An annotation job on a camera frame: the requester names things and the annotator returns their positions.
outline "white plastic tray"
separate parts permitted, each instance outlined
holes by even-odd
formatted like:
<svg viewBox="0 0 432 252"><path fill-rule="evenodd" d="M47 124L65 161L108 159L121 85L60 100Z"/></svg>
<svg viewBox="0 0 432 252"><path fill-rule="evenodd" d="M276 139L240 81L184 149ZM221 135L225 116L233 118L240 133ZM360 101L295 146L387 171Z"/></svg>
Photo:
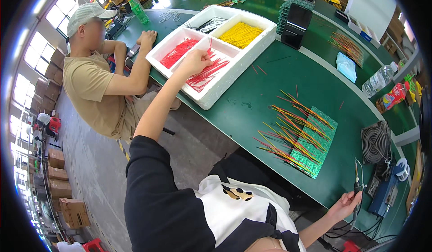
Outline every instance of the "white plastic tray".
<svg viewBox="0 0 432 252"><path fill-rule="evenodd" d="M214 17L224 18L227 21L214 29L211 33L205 34L187 27L199 27ZM255 38L247 47L239 49L218 38L232 28L235 24L244 22L250 26L263 29L263 32ZM264 17L231 7L212 5L193 16L179 28L172 31L165 37L146 59L166 78L169 78L176 71L185 56L183 55L170 69L163 66L159 61L172 49L186 38L199 40L189 51L194 49L208 50L210 40L212 49L220 55L225 55L230 63L221 68L216 76L207 84L201 92L197 92L188 84L181 88L201 108L207 110L221 97L221 95L235 82L235 80L246 70L248 66L274 41L276 37L276 24Z"/></svg>

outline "white mesh cap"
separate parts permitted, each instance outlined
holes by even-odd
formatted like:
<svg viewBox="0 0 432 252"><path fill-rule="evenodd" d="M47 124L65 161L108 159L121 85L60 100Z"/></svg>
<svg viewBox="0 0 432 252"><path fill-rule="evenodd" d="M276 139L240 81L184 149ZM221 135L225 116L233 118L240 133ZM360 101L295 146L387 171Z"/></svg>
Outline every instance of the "white mesh cap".
<svg viewBox="0 0 432 252"><path fill-rule="evenodd" d="M96 3L86 3L80 5L70 17L67 24L67 36L70 38L77 31L81 24L86 24L92 17L99 17L103 20L109 20L117 15L117 10L105 10Z"/></svg>

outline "cap brim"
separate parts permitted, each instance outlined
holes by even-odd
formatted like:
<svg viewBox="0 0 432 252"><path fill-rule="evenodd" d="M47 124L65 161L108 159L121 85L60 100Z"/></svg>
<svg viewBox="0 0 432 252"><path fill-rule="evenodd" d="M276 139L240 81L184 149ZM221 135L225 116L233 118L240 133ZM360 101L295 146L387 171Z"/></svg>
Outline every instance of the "cap brim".
<svg viewBox="0 0 432 252"><path fill-rule="evenodd" d="M118 10L105 10L102 14L98 16L98 18L103 20L110 20L117 16Z"/></svg>

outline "man wearing cap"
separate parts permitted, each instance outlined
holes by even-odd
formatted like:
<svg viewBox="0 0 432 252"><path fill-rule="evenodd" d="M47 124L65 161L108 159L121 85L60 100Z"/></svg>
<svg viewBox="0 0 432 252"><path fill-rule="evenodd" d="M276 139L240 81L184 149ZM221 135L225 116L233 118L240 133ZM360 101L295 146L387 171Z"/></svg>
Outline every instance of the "man wearing cap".
<svg viewBox="0 0 432 252"><path fill-rule="evenodd" d="M145 57L152 49L157 33L142 32L137 39L141 47L131 74L124 76L126 44L104 40L103 20L112 19L116 14L117 11L87 3L72 15L67 26L70 54L64 59L63 86L78 114L96 132L129 141L156 96L151 92L142 98L136 97L147 89L150 64ZM116 62L114 74L102 56L112 53ZM175 101L172 108L178 108L180 103Z"/></svg>

